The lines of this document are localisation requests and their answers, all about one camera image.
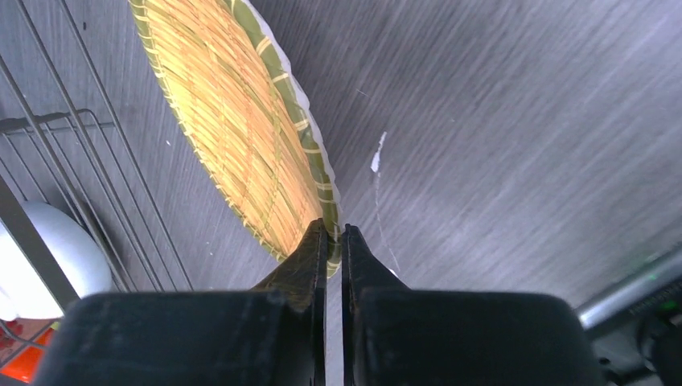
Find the white ceramic bowl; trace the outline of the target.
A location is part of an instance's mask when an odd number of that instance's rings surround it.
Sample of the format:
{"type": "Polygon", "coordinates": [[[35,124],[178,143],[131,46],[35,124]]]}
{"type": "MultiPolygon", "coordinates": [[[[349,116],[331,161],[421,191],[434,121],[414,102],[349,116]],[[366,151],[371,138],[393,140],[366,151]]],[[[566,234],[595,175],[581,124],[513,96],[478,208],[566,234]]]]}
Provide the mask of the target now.
{"type": "Polygon", "coordinates": [[[71,303],[115,290],[108,257],[57,207],[21,203],[23,228],[1,222],[1,320],[64,316],[71,303]]]}

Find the orange bowl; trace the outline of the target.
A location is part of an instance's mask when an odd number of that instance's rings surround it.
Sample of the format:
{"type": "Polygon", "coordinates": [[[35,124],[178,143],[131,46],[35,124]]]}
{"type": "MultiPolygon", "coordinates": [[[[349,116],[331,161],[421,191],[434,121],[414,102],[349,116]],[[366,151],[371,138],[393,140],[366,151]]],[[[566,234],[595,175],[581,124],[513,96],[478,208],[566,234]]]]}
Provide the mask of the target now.
{"type": "Polygon", "coordinates": [[[57,325],[38,319],[1,321],[1,375],[31,383],[57,325]]]}

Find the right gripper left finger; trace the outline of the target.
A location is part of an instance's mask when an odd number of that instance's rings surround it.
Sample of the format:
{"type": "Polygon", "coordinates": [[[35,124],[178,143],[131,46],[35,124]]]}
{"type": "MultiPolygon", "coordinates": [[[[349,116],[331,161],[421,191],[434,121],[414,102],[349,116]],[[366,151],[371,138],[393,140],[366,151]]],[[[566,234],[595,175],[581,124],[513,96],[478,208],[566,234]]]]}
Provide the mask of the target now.
{"type": "Polygon", "coordinates": [[[323,385],[322,220],[252,289],[98,294],[65,315],[36,385],[323,385]]]}

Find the woven bamboo tray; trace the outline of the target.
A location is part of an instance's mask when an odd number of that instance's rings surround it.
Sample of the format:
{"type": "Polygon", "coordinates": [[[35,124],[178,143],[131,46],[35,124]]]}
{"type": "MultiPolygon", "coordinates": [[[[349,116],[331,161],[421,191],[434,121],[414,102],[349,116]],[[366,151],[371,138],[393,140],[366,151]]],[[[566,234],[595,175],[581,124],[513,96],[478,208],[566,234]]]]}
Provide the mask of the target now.
{"type": "Polygon", "coordinates": [[[340,267],[339,191],[290,61],[249,1],[133,1],[138,35],[179,127],[211,181],[277,261],[312,220],[340,267]]]}

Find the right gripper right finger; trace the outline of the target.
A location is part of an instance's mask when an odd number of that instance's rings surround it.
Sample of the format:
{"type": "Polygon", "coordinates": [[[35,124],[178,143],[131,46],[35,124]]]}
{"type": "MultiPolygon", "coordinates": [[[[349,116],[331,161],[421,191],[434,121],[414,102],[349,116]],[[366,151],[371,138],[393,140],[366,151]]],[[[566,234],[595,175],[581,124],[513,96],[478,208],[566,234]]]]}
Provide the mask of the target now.
{"type": "Polygon", "coordinates": [[[347,225],[346,385],[602,385],[571,307],[547,294],[411,289],[347,225]]]}

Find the wire dish rack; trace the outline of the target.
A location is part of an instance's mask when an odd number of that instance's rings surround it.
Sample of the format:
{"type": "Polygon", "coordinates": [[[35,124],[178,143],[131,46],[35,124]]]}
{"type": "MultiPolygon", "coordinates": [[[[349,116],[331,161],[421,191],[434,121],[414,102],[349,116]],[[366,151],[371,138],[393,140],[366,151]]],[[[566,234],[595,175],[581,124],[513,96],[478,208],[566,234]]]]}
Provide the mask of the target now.
{"type": "Polygon", "coordinates": [[[114,290],[192,288],[69,1],[1,4],[1,177],[73,222],[76,257],[114,290]]]}

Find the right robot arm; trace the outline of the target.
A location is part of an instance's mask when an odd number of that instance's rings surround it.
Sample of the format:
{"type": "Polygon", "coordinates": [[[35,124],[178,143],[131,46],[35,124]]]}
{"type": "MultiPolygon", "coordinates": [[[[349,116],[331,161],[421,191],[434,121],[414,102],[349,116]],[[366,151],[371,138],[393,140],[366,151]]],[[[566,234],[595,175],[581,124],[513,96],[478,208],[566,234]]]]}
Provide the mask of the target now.
{"type": "MultiPolygon", "coordinates": [[[[346,385],[681,382],[681,251],[580,310],[547,294],[411,289],[341,242],[346,385]]],[[[312,221],[252,289],[98,294],[65,314],[36,385],[322,385],[329,235],[312,221]]]]}

